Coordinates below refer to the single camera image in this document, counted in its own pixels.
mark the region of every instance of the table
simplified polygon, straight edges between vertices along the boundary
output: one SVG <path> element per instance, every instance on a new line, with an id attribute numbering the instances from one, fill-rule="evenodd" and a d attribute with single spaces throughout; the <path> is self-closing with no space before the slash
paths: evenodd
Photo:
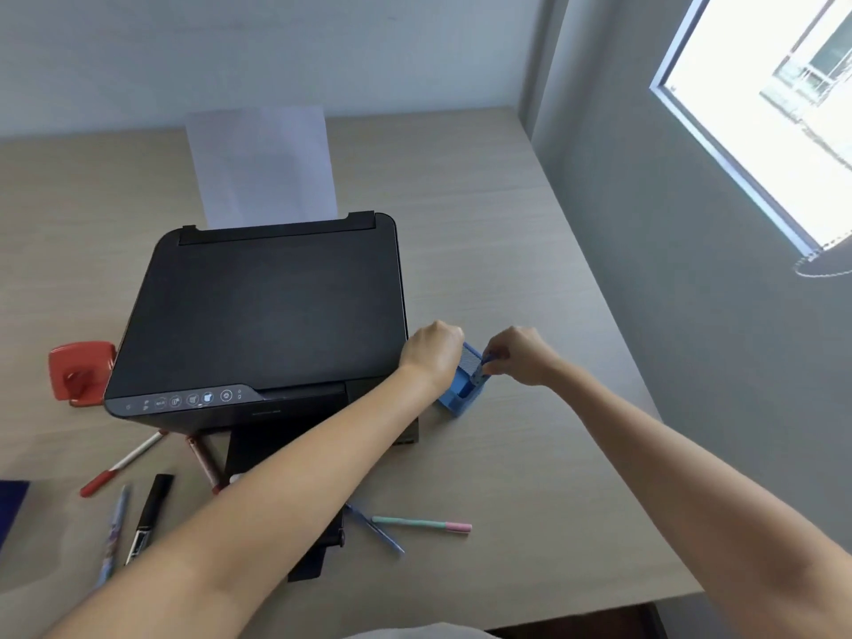
<path id="1" fill-rule="evenodd" d="M 656 414 L 510 110 L 333 119 L 328 136 L 340 214 L 396 220 L 412 331 L 441 318 L 483 347 L 510 324 L 534 324 Z M 54 401 L 46 373 L 51 347 L 120 341 L 154 244 L 185 224 L 205 220 L 182 130 L 0 144 L 0 477 L 33 481 L 0 553 L 5 636 L 44 631 L 86 595 L 123 482 L 134 487 L 123 555 L 155 473 L 178 475 L 162 533 L 211 497 L 172 435 L 79 498 L 151 429 Z M 226 444 L 216 440 L 220 453 Z M 474 532 L 398 529 L 408 553 L 397 559 L 349 525 L 322 577 L 283 584 L 246 637 L 439 620 L 494 628 L 698 590 L 569 408 L 510 379 L 489 382 L 460 420 L 427 410 L 420 442 L 389 450 L 356 501 Z"/>

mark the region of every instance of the mint green pen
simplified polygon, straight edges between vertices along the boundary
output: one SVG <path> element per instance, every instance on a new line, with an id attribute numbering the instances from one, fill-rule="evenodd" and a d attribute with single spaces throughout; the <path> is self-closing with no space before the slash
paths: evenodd
<path id="1" fill-rule="evenodd" d="M 387 518 L 383 515 L 374 515 L 370 520 L 377 525 L 425 526 L 430 529 L 443 529 L 445 532 L 455 533 L 470 533 L 474 530 L 474 526 L 466 522 L 414 521 L 408 518 Z"/>

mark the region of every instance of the person's left hand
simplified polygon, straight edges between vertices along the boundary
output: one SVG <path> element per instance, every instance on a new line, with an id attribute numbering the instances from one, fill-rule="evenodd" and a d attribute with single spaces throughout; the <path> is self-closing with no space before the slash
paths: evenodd
<path id="1" fill-rule="evenodd" d="M 399 368 L 425 375 L 443 393 L 453 382 L 462 358 L 464 332 L 442 320 L 422 327 L 408 339 L 399 356 Z"/>

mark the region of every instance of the forearm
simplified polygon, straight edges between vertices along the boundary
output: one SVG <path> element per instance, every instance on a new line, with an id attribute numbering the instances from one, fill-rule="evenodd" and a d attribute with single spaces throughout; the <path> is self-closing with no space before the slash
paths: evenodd
<path id="1" fill-rule="evenodd" d="M 802 515 L 587 372 L 562 364 L 549 386 L 708 593 L 733 603 L 733 617 L 741 616 L 738 597 L 757 610 L 766 596 L 801 596 L 825 566 L 848 565 L 845 552 Z"/>
<path id="2" fill-rule="evenodd" d="M 438 392 L 401 368 L 225 489 L 52 636 L 236 636 Z"/>

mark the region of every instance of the black marker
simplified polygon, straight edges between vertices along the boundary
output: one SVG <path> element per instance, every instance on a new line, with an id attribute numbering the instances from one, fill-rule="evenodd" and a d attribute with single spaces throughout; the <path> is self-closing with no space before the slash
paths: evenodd
<path id="1" fill-rule="evenodd" d="M 157 526 L 159 511 L 163 507 L 174 480 L 175 476 L 170 473 L 157 473 L 154 478 L 151 491 L 148 492 L 148 499 L 145 501 L 145 506 L 142 507 L 142 515 L 139 516 L 139 524 L 136 525 L 133 546 L 130 548 L 130 553 L 124 565 L 130 565 L 130 561 L 139 556 L 142 550 L 148 546 L 151 534 L 154 533 L 154 528 Z"/>

